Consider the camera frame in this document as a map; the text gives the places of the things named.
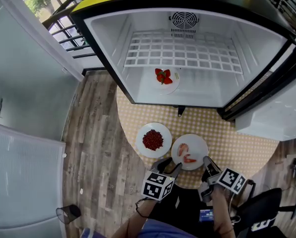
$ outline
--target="refrigerator shelf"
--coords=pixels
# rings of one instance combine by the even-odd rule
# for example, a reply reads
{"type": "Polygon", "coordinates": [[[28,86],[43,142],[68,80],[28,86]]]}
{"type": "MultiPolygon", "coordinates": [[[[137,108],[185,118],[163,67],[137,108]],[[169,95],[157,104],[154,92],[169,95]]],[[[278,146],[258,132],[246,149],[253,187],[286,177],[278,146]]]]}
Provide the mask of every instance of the refrigerator shelf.
{"type": "Polygon", "coordinates": [[[171,66],[243,74],[232,39],[212,33],[196,33],[192,39],[185,38],[185,33],[134,32],[124,66],[171,66]]]}

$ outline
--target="shrimp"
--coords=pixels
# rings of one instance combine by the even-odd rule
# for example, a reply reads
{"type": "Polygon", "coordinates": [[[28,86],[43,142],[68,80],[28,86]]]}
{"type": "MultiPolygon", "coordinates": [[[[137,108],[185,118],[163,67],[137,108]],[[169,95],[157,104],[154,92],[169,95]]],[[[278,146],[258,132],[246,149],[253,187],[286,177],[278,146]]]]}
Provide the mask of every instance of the shrimp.
{"type": "Polygon", "coordinates": [[[193,162],[196,162],[197,160],[195,160],[195,159],[189,159],[189,156],[190,156],[191,154],[186,154],[185,156],[183,156],[183,162],[184,163],[193,163],[193,162]]]}
{"type": "Polygon", "coordinates": [[[180,144],[178,147],[178,156],[181,156],[182,153],[188,153],[189,152],[189,146],[185,143],[180,144]]]}

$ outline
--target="refrigerator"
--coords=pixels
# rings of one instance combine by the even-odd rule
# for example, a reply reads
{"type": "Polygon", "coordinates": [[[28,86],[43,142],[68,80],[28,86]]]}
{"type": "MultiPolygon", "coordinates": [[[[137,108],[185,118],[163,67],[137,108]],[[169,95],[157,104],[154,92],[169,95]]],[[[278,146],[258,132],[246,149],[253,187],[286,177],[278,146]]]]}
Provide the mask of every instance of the refrigerator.
{"type": "Polygon", "coordinates": [[[133,104],[233,121],[296,79],[296,34],[268,0],[83,0],[72,18],[133,104]]]}

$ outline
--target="red strawberry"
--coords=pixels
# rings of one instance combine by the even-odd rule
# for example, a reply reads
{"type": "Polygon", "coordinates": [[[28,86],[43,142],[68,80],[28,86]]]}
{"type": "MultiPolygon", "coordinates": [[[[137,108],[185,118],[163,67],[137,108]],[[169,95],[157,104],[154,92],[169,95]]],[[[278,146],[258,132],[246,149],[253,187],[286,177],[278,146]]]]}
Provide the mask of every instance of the red strawberry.
{"type": "Polygon", "coordinates": [[[156,73],[156,75],[158,75],[159,72],[161,72],[161,69],[154,69],[154,72],[156,73]]]}
{"type": "Polygon", "coordinates": [[[163,73],[166,75],[166,77],[170,77],[171,76],[169,69],[165,70],[163,73]]]}
{"type": "Polygon", "coordinates": [[[171,78],[167,77],[167,78],[164,79],[163,82],[164,82],[166,85],[168,85],[168,84],[171,84],[171,83],[172,83],[172,80],[171,80],[171,78]]]}
{"type": "Polygon", "coordinates": [[[157,76],[157,80],[158,80],[159,82],[161,82],[161,84],[163,84],[164,76],[163,76],[162,74],[159,74],[159,75],[157,76]]]}

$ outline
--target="white plate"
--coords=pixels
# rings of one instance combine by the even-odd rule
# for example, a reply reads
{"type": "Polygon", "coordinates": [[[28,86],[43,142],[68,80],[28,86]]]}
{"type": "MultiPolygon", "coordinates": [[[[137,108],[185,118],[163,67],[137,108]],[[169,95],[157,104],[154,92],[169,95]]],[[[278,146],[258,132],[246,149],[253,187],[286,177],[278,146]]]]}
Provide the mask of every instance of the white plate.
{"type": "Polygon", "coordinates": [[[172,80],[171,84],[161,84],[158,80],[157,80],[157,76],[155,73],[155,68],[153,69],[146,69],[146,74],[145,74],[145,78],[149,79],[149,86],[152,87],[154,90],[157,90],[158,93],[160,95],[165,95],[165,94],[170,94],[173,91],[175,91],[178,86],[179,86],[179,82],[180,82],[180,75],[179,72],[176,68],[167,68],[170,70],[170,79],[172,80]]]}
{"type": "Polygon", "coordinates": [[[145,155],[148,158],[159,158],[165,155],[169,151],[171,144],[172,144],[172,136],[169,129],[163,124],[160,124],[158,122],[151,122],[144,125],[143,127],[141,127],[141,129],[137,133],[137,137],[136,137],[137,149],[140,151],[142,155],[145,155]],[[155,131],[160,132],[163,138],[162,146],[156,149],[155,151],[152,151],[146,148],[143,144],[144,135],[151,129],[154,129],[155,131]]]}
{"type": "Polygon", "coordinates": [[[183,170],[194,170],[203,165],[203,157],[208,155],[208,146],[202,137],[199,137],[195,134],[186,134],[179,137],[172,145],[171,148],[171,157],[174,163],[177,165],[182,163],[183,170]],[[189,146],[189,154],[191,154],[188,158],[197,160],[192,163],[184,163],[183,156],[178,156],[178,148],[179,145],[185,143],[189,146]]]}

